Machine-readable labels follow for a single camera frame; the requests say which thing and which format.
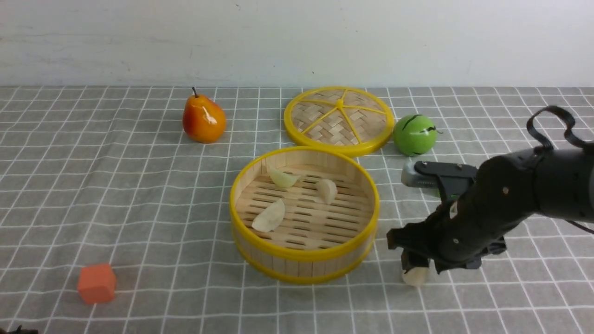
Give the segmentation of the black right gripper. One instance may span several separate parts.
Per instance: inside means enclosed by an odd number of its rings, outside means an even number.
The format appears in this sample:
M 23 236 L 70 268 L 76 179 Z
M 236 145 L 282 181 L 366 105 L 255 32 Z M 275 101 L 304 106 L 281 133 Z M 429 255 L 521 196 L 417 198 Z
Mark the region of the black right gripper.
M 503 193 L 484 193 L 475 186 L 441 203 L 425 220 L 393 228 L 387 246 L 402 249 L 402 271 L 478 270 L 482 259 L 507 251 L 504 236 L 523 220 L 523 213 Z

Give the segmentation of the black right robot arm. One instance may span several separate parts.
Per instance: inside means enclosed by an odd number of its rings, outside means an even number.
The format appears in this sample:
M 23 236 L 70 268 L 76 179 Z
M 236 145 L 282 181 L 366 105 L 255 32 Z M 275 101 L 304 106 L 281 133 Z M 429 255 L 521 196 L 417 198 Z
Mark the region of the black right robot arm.
M 393 228 L 387 246 L 402 249 L 403 271 L 478 269 L 482 258 L 507 250 L 504 236 L 539 214 L 581 227 L 593 222 L 593 155 L 581 149 L 503 154 L 480 167 L 416 161 L 402 182 L 437 188 L 441 203 L 417 223 Z

